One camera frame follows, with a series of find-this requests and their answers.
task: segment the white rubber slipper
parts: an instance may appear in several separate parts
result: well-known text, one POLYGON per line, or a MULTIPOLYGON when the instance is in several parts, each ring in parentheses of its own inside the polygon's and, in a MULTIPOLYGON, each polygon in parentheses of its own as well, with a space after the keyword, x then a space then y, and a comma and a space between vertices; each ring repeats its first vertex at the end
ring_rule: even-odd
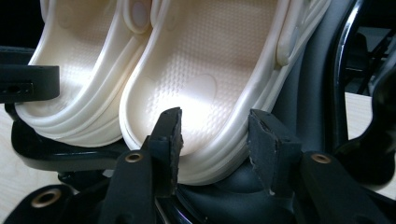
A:
POLYGON ((329 4, 162 0, 121 97, 120 126, 129 148, 140 148, 161 112, 180 106, 179 182, 203 185, 228 175, 248 155, 249 109, 272 110, 329 4))
POLYGON ((61 95, 16 105, 37 133, 81 147, 121 138, 120 96, 149 40, 148 0, 41 0, 43 35, 30 61, 59 65, 61 95))

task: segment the black bracket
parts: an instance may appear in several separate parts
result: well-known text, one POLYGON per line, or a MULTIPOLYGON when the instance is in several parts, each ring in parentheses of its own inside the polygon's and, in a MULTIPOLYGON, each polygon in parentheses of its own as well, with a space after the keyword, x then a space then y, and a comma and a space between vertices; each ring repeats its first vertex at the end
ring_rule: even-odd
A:
POLYGON ((58 66, 0 64, 0 104, 50 100, 59 94, 58 66))

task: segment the white slipper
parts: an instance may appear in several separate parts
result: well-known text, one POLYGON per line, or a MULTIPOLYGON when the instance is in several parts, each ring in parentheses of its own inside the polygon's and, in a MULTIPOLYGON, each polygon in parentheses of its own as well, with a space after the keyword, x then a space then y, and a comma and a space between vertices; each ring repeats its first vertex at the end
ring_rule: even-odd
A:
POLYGON ((149 40, 149 1, 41 4, 46 25, 30 64, 59 65, 61 95, 17 104, 19 116, 37 133, 70 145, 121 139, 120 96, 149 40))
POLYGON ((249 109, 272 110, 329 4, 162 0, 121 97, 120 126, 129 148, 140 148, 161 112, 180 106, 179 182, 203 185, 228 175, 248 155, 249 109))

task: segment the screw hole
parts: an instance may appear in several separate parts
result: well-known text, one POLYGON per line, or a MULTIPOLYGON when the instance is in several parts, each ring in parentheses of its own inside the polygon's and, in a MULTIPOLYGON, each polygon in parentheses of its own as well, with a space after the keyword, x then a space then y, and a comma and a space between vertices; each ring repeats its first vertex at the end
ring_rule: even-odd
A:
POLYGON ((140 153, 131 153, 125 157, 125 160, 127 162, 137 162, 137 161, 141 161, 142 159, 143 159, 143 155, 140 153))
POLYGON ((49 189, 37 195, 32 200, 32 206, 35 208, 47 207, 58 201, 61 195, 62 193, 59 189, 49 189))
POLYGON ((324 163, 324 164, 332 162, 332 159, 330 159, 329 157, 322 155, 322 154, 318 154, 318 153, 312 154, 311 158, 314 161, 317 161, 319 163, 324 163))

